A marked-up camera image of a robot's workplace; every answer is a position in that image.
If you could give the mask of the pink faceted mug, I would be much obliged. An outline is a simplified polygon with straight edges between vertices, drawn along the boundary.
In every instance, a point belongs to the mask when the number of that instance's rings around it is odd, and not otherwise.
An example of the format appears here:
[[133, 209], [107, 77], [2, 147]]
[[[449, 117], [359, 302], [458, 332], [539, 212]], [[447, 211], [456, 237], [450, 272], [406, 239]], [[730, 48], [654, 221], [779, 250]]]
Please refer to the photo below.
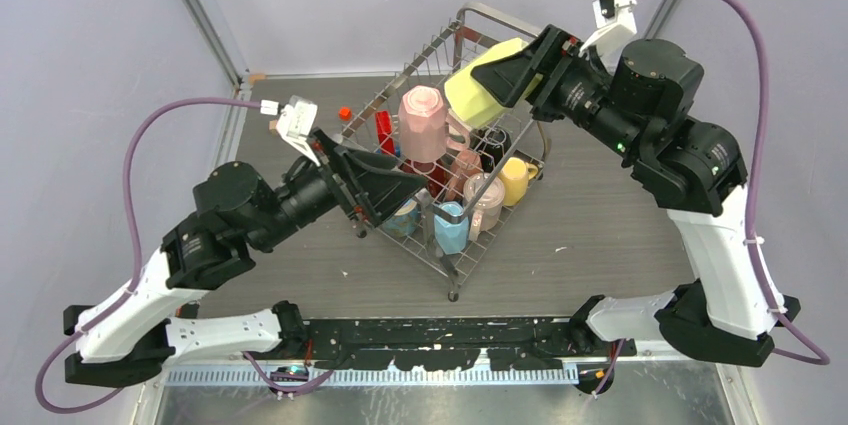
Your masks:
[[401, 98], [398, 112], [400, 150], [406, 159], [433, 162], [449, 149], [470, 145], [469, 130], [449, 114], [437, 88], [418, 85]]

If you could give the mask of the pale yellow faceted mug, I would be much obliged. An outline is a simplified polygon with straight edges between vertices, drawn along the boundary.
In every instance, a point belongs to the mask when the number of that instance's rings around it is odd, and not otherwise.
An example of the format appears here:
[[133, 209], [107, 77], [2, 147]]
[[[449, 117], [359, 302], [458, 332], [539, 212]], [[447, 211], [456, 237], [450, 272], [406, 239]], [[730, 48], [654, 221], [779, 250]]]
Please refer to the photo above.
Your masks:
[[527, 45], [527, 41], [518, 37], [499, 42], [446, 80], [444, 97], [460, 121], [472, 129], [481, 129], [507, 112], [507, 108], [500, 106], [484, 87], [473, 79], [471, 71], [478, 65], [515, 54]]

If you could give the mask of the light blue faceted mug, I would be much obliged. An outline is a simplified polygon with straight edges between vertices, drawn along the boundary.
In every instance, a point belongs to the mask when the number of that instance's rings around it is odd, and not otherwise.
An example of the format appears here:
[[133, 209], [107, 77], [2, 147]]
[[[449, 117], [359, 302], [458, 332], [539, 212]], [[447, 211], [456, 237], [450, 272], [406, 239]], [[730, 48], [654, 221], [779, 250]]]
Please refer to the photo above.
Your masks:
[[[451, 216], [461, 216], [463, 207], [455, 201], [439, 205], [439, 209]], [[459, 223], [450, 223], [441, 216], [434, 216], [435, 239], [447, 255], [461, 253], [469, 241], [469, 219], [464, 218]]]

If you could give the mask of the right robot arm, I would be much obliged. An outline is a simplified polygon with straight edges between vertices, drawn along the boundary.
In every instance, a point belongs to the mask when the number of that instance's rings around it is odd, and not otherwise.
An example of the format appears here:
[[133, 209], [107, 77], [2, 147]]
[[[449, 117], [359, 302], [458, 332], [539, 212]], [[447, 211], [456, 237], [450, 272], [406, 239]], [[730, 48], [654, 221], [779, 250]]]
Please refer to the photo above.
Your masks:
[[651, 296], [590, 297], [570, 318], [572, 345], [591, 356], [620, 339], [662, 340], [699, 361], [763, 365], [779, 314], [796, 317], [800, 303], [751, 260], [750, 182], [737, 140], [690, 115], [703, 67], [670, 41], [639, 39], [608, 72], [595, 49], [581, 55], [576, 44], [548, 26], [470, 75], [499, 106], [526, 101], [533, 119], [568, 119], [616, 153], [674, 222], [694, 280]]

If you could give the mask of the blue butterfly mug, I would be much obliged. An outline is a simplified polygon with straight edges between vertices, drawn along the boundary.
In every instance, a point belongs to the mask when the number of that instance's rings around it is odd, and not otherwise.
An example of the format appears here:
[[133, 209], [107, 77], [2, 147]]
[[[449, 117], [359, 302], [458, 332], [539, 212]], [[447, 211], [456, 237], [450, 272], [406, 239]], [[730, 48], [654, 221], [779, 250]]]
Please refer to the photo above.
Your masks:
[[381, 229], [387, 235], [402, 240], [417, 230], [419, 217], [418, 203], [409, 199], [381, 225]]

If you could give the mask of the dark red mug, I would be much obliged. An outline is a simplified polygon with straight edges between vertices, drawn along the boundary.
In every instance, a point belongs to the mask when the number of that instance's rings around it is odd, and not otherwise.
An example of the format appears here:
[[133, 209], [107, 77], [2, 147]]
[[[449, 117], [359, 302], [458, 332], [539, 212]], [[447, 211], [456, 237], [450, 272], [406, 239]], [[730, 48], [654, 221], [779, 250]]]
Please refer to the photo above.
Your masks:
[[446, 169], [440, 160], [419, 162], [406, 159], [401, 165], [401, 170], [406, 173], [426, 177], [426, 188], [434, 199], [440, 199], [445, 193], [448, 178]]

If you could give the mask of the salmon pink mug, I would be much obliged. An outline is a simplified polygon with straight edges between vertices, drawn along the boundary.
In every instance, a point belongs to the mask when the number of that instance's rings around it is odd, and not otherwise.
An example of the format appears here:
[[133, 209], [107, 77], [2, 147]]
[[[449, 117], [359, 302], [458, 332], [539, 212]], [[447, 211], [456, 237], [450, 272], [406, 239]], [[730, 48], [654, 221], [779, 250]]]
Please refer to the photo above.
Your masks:
[[449, 168], [444, 200], [453, 201], [462, 195], [467, 179], [482, 171], [482, 161], [479, 153], [472, 149], [460, 151]]

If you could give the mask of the black mug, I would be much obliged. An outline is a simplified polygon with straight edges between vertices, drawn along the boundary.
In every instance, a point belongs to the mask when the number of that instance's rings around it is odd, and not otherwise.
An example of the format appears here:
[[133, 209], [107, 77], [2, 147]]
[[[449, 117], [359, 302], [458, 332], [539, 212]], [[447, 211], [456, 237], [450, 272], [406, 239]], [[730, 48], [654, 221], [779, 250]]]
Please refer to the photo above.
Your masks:
[[503, 160], [512, 146], [510, 134], [500, 126], [474, 130], [471, 133], [471, 149], [478, 153], [482, 169], [491, 173]]

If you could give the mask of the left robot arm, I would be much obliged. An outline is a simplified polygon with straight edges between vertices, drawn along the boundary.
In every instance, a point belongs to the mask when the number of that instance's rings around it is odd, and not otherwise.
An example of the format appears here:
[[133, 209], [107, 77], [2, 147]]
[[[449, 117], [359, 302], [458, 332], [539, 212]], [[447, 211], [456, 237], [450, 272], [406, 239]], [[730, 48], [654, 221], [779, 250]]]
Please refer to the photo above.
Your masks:
[[323, 131], [308, 136], [313, 158], [299, 157], [272, 187], [241, 161], [216, 168], [193, 190], [195, 209], [162, 239], [130, 293], [99, 307], [65, 310], [67, 332], [82, 336], [64, 362], [70, 384], [123, 388], [183, 360], [248, 352], [293, 359], [309, 335], [298, 307], [281, 301], [242, 316], [179, 318], [179, 307], [250, 271], [252, 251], [277, 245], [340, 208], [360, 232], [380, 226], [416, 193], [422, 176], [394, 157], [341, 145]]

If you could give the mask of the red block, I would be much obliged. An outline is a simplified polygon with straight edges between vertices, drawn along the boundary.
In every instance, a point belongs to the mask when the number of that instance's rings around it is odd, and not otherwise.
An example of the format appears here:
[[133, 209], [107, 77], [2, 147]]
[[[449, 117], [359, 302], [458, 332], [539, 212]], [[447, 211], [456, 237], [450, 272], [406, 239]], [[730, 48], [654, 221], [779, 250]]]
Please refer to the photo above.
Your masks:
[[396, 146], [393, 141], [393, 122], [388, 111], [375, 113], [378, 147], [381, 153], [396, 156]]

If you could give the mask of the iridescent pink mug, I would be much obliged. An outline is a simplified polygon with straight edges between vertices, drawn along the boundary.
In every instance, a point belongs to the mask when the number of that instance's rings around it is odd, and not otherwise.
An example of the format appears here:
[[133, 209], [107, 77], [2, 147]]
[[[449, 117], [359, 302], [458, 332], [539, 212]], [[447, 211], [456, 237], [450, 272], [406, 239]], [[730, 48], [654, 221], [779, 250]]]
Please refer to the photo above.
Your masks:
[[482, 232], [493, 231], [500, 220], [506, 194], [505, 186], [498, 177], [486, 186], [489, 177], [489, 173], [477, 173], [469, 177], [463, 187], [466, 206], [471, 204], [479, 191], [482, 192], [472, 206], [470, 214], [470, 241], [477, 241]]

